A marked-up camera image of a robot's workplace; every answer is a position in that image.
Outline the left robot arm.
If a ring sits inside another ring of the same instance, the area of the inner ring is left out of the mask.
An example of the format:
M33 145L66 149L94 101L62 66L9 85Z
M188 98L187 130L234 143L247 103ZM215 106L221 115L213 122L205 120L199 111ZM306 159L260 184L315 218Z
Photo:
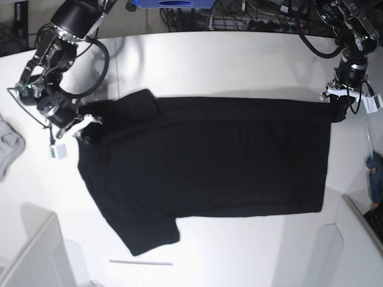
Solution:
M338 47L331 53L318 51L300 26L303 12L311 6L315 7L321 20L336 35ZM374 95L367 81L366 70L368 55L378 48L379 35L368 19L362 1L303 1L296 12L295 25L299 38L318 57L332 59L342 55L325 95L346 96L349 99L354 97L358 102Z

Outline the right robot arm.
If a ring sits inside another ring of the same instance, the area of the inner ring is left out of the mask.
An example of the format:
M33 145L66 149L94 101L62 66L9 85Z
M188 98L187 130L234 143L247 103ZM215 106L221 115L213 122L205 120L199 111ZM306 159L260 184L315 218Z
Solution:
M45 34L16 90L23 103L68 134L78 132L85 145L134 139L241 139L290 134L300 140L327 139L333 123L343 121L346 96L319 94L317 61L296 35L272 33L194 33L138 38L141 68L127 84L127 53L117 57L122 90L118 97L77 106L76 94L61 86L77 56L77 45Z

